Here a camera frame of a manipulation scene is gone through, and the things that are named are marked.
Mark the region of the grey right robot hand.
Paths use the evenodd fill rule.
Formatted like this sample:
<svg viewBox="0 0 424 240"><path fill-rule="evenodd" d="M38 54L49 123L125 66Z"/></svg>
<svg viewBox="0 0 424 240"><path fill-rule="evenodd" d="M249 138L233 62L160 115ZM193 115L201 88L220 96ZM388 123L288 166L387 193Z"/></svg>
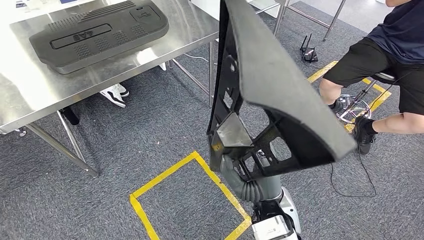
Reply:
<svg viewBox="0 0 424 240"><path fill-rule="evenodd" d="M277 199L282 194L280 175L243 180L234 169L233 159L228 155L223 155L221 158L220 173L242 201L256 203Z"/></svg>

